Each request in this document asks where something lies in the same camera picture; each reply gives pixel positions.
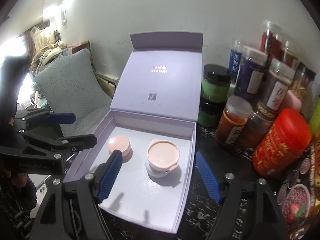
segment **red bottle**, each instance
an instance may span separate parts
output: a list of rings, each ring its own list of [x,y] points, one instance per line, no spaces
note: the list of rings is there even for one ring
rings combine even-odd
[[[303,116],[286,108],[256,147],[252,164],[260,176],[272,178],[297,159],[310,141],[311,131]]]

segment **black marble countertop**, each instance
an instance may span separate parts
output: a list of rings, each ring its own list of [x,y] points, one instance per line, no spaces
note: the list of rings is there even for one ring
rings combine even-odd
[[[212,155],[212,158],[215,162],[219,163],[225,173],[232,172],[240,180],[253,181],[259,178],[251,163],[252,152],[236,149],[226,152],[215,144],[213,135],[214,130],[197,125],[196,152],[201,150]],[[247,206],[248,200],[242,199],[232,240],[241,239],[247,217]],[[143,228],[114,217],[104,211],[102,212],[114,240],[205,240],[219,215],[220,208],[221,206],[209,197],[197,166],[194,163],[188,198],[176,235]]]

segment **purple jar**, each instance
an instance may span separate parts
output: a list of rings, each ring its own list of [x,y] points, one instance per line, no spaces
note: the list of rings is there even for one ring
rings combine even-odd
[[[243,46],[235,95],[251,101],[258,92],[268,55],[249,46]]]

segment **food package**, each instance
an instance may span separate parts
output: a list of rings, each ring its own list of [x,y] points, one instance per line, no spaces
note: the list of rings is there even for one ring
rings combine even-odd
[[[316,160],[320,160],[320,136],[282,173],[276,198],[290,240],[301,239],[320,210],[320,162]]]

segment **open box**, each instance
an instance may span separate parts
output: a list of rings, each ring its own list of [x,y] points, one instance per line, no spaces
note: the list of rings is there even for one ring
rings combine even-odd
[[[100,208],[147,228],[176,233],[186,203],[196,144],[201,76],[201,33],[131,35],[133,51],[110,111],[94,131],[97,145],[80,152],[64,182],[78,180],[109,158],[108,141],[129,138],[132,158],[123,163]],[[179,167],[163,178],[145,168],[153,139],[174,142]]]

